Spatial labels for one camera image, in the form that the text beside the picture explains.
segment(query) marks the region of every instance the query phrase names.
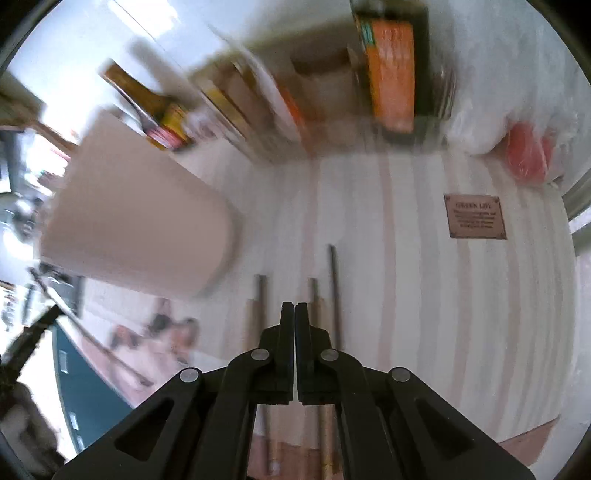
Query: blurred person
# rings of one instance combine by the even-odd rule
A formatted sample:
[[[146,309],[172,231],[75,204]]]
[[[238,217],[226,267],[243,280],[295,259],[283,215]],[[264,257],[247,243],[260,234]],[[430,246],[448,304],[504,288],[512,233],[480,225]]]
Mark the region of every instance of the blurred person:
[[[0,401],[0,429],[35,480],[50,480],[66,462],[57,451],[56,433],[22,383],[16,383]]]
[[[143,334],[117,325],[108,350],[154,384],[142,385],[136,375],[82,340],[82,351],[95,370],[133,407],[136,407],[170,378],[191,364],[191,351],[197,344],[199,325],[194,318],[175,323],[169,299],[158,299],[155,313]]]

